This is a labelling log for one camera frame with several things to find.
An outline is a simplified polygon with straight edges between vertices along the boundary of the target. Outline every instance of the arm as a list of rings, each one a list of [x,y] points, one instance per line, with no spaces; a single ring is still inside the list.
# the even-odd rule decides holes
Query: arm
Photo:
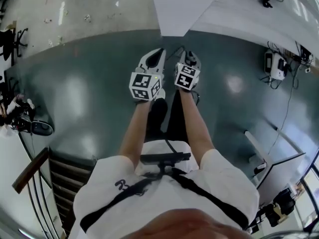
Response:
[[[9,115],[10,113],[12,113],[12,111],[15,109],[15,101],[17,100],[17,97],[15,97],[11,103],[8,105],[8,107],[6,108],[6,113],[7,115]]]
[[[207,126],[201,117],[191,93],[179,90],[186,132],[191,151],[200,166],[203,155],[210,149],[214,149]]]
[[[6,109],[4,107],[4,103],[1,103],[2,111],[1,111],[1,116],[6,118]]]
[[[128,157],[137,167],[145,140],[150,102],[138,104],[125,133],[119,155]]]

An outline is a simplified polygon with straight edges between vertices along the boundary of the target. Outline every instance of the white shirt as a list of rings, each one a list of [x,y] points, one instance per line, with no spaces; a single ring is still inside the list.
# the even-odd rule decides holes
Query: white shirt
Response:
[[[169,141],[177,152],[190,152],[185,142]],[[171,153],[164,140],[144,144],[142,154]],[[177,168],[189,172],[185,177],[221,201],[239,209],[253,221],[258,211],[259,194],[245,174],[228,162],[217,150],[206,152],[200,169],[193,155]],[[98,160],[88,184],[83,186],[74,200],[77,222],[110,203],[128,186],[144,179],[141,164],[134,171],[133,163],[124,156]],[[200,209],[220,223],[239,228],[239,225],[205,197],[182,188],[178,182],[165,175],[146,187],[141,196],[129,197],[106,211],[86,232],[90,239],[119,239],[145,226],[158,215],[172,209]]]

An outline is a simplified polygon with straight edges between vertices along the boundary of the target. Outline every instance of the metal railing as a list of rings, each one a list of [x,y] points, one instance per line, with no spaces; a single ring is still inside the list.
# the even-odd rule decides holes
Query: metal railing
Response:
[[[47,230],[49,231],[49,234],[50,234],[52,239],[60,239],[60,237],[59,237],[59,235],[58,235],[58,233],[57,233],[57,231],[55,229],[55,226],[53,224],[52,217],[50,215],[50,212],[49,212],[46,200],[45,200],[45,195],[44,195],[43,185],[42,185],[42,178],[41,178],[41,175],[40,175],[40,168],[44,164],[44,162],[48,160],[49,154],[50,154],[49,148],[44,148],[28,164],[28,166],[22,171],[22,173],[18,176],[16,181],[13,183],[12,187],[14,188],[14,190],[18,194],[20,194],[22,192],[22,190],[25,188],[25,186],[27,186],[28,193],[29,193],[29,198],[30,198],[30,201],[31,201],[31,204],[32,204],[32,208],[33,208],[34,213],[35,213],[35,216],[36,216],[36,218],[37,218],[37,220],[38,220],[38,222],[39,222],[39,224],[41,226],[41,229],[42,229],[46,239],[50,239],[50,237],[48,236],[46,230],[44,229],[44,226],[43,226],[43,224],[41,222],[41,219],[39,217],[38,211],[37,211],[37,209],[35,207],[35,204],[34,204],[34,200],[33,200],[32,193],[31,193],[31,188],[30,188],[30,180],[32,180],[37,206],[38,206],[38,208],[40,210],[40,214],[41,214],[41,216],[42,216],[42,218],[44,220],[45,226],[46,226]],[[39,199],[38,190],[37,190],[37,186],[36,186],[36,182],[35,182],[35,178],[34,178],[36,172],[38,172],[38,179],[39,179],[41,197],[42,197],[42,200],[43,200],[43,203],[44,203],[44,207],[45,207],[46,213],[48,214],[48,217],[49,217],[49,222],[51,224],[51,227],[53,228],[52,229],[53,233],[52,233],[52,230],[50,229],[50,227],[48,225],[48,222],[47,222],[47,220],[45,218],[45,215],[44,215],[44,212],[43,212],[43,209],[42,209],[42,206],[41,206],[41,202],[40,202],[40,199]]]

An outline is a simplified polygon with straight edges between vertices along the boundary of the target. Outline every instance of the gray floor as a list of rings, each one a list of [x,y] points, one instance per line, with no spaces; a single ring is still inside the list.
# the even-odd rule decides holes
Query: gray floor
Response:
[[[194,51],[202,62],[197,86],[199,110],[216,148],[248,176],[248,158],[254,150],[243,132],[248,129],[266,152],[279,160],[293,155],[272,125],[282,127],[292,87],[291,75],[277,90],[259,81],[264,77],[264,47],[232,37],[189,32],[185,37],[160,36],[157,30],[104,34],[67,43],[25,59],[8,70],[31,97],[39,114],[49,115],[55,133],[34,135],[35,153],[49,145],[73,158],[115,155],[135,105],[128,89],[130,73],[148,51],[164,47],[167,54],[180,45]],[[172,73],[178,58],[169,60],[165,90],[170,104]],[[300,71],[283,131],[307,152],[303,173],[319,146],[319,78]],[[31,138],[23,139],[32,150]]]
[[[87,14],[91,22],[84,20]],[[46,18],[52,22],[44,23]],[[153,0],[8,0],[1,29],[13,20],[18,30],[29,28],[24,58],[49,49],[49,40],[57,45],[59,36],[67,43],[97,34],[159,28]]]

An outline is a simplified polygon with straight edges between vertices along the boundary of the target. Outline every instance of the window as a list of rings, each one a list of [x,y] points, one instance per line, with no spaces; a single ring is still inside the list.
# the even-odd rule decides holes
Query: window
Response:
[[[310,169],[304,178],[305,183],[309,187],[317,206],[319,206],[319,178],[315,172]]]
[[[310,225],[318,216],[311,198],[306,192],[303,184],[301,182],[298,183],[295,189],[297,191],[297,195],[295,197],[296,208],[302,221],[303,227],[305,228]]]
[[[317,169],[319,169],[319,158],[315,160],[315,166],[317,167]]]

